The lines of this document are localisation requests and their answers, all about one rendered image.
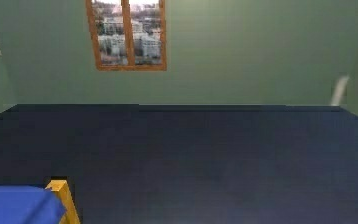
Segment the white leaning stick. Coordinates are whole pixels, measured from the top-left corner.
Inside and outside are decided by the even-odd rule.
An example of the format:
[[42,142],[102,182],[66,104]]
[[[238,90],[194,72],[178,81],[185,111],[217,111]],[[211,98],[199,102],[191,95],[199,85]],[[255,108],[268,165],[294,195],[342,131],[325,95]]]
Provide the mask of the white leaning stick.
[[350,77],[348,75],[342,76],[338,79],[332,94],[331,103],[330,103],[331,106],[339,106],[341,104],[341,101],[343,100],[343,97],[347,89],[347,84],[349,79]]

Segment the wooden framed window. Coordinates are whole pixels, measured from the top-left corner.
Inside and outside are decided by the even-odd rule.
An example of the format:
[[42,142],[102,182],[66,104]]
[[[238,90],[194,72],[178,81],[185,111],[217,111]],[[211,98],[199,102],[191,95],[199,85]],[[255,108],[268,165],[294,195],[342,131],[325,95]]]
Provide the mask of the wooden framed window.
[[165,0],[85,0],[99,71],[165,71]]

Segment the wooden bed with blue cover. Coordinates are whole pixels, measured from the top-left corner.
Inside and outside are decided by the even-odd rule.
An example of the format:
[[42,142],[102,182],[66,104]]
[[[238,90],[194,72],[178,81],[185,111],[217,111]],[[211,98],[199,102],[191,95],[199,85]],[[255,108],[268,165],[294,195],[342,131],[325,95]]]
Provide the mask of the wooden bed with blue cover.
[[0,185],[0,224],[82,224],[68,182]]

